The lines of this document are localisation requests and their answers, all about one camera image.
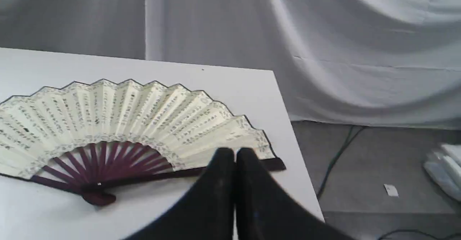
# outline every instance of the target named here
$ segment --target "black cable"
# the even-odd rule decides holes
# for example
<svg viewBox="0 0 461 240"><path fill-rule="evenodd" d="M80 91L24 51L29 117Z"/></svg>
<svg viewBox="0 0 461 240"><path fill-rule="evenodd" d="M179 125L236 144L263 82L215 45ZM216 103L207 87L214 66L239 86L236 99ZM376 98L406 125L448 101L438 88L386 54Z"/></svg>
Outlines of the black cable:
<svg viewBox="0 0 461 240"><path fill-rule="evenodd" d="M341 157L341 155L344 153L344 150L346 150L346 148L350 145L350 143L352 143L352 141L357 137L357 135L359 135L360 132L362 132L365 128L365 126L362 126L359 131L357 131L353 136L352 138L349 139L350 135L352 134L352 130L354 129L355 125L351 126L350 129L349 129L349 133L347 134L347 137L346 137L346 140L344 141L343 145L341 146L341 148L339 149L338 153L336 153L336 155L334 156L334 158L330 161L330 164L328 165L328 168L326 170L326 174L325 174L325 177L322 181L322 184L320 186L320 189L318 189L318 192L317 192L317 199L320 199L323 195L323 191L325 190L325 186L326 186L326 182L328 181L328 177L330 176L330 173L331 173L331 170L333 169L333 167L335 166L336 162L338 161L338 159Z"/></svg>
<svg viewBox="0 0 461 240"><path fill-rule="evenodd" d="M454 239L455 237L461 237L461 233L455 233L455 234L448 235L442 238L438 238L428 233L424 233L420 230L393 230L393 231L390 231L389 233L385 233L384 235L380 236L377 240L390 239L388 236L395 234L395 233L416 233L420 235L425 235L435 240L451 240L451 239Z"/></svg>

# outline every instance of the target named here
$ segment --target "white curtain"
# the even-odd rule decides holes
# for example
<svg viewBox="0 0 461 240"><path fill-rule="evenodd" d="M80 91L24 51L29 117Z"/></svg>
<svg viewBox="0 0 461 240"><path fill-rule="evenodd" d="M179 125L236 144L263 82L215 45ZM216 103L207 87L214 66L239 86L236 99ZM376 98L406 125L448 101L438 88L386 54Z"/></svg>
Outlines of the white curtain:
<svg viewBox="0 0 461 240"><path fill-rule="evenodd" d="M0 0L0 46L269 69L293 120L459 129L460 19L461 0Z"/></svg>

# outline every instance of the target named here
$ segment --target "hand fan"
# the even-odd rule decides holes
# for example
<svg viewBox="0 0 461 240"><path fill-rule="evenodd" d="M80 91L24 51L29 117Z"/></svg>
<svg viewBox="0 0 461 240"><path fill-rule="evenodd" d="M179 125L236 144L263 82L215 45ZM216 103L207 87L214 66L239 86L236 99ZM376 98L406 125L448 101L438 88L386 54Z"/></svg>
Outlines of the hand fan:
<svg viewBox="0 0 461 240"><path fill-rule="evenodd" d="M250 147L269 170L285 169L245 116L180 84L72 82L0 104L0 173L95 205L115 201L103 189L196 176L218 147Z"/></svg>

